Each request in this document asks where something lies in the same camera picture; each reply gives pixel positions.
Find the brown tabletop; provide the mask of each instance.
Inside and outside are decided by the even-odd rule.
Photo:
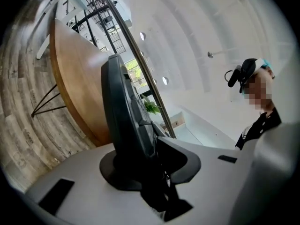
[[[54,20],[50,56],[61,97],[80,129],[96,146],[111,143],[101,90],[101,66],[108,54]]]

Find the wood plank flooring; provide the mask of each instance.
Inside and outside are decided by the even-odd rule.
[[[95,147],[66,108],[30,116],[55,84],[49,48],[36,59],[54,18],[55,11],[43,13],[49,1],[29,0],[0,47],[0,162],[9,182],[21,191],[69,156]],[[55,88],[49,98],[57,93]],[[58,96],[41,111],[62,105]]]

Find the ear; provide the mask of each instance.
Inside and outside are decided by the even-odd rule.
[[[267,72],[270,74],[270,76],[271,76],[272,78],[275,77],[275,76],[274,76],[274,73],[273,73],[273,71],[272,71],[272,69],[271,69],[269,66],[266,67],[266,70],[267,70]]]

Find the ceiling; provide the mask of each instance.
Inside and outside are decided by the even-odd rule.
[[[262,57],[276,75],[296,49],[276,5],[271,0],[122,1],[165,103],[192,112],[236,141],[259,111],[238,87],[228,88],[225,72],[244,59]],[[140,32],[146,34],[144,41]],[[207,52],[217,54],[210,59]]]

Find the black shirt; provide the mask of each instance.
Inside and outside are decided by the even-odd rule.
[[[269,117],[266,117],[266,114],[266,112],[262,113],[255,123],[245,128],[235,145],[236,147],[242,150],[245,142],[259,138],[265,131],[277,127],[281,123],[281,119],[276,108],[272,110]]]

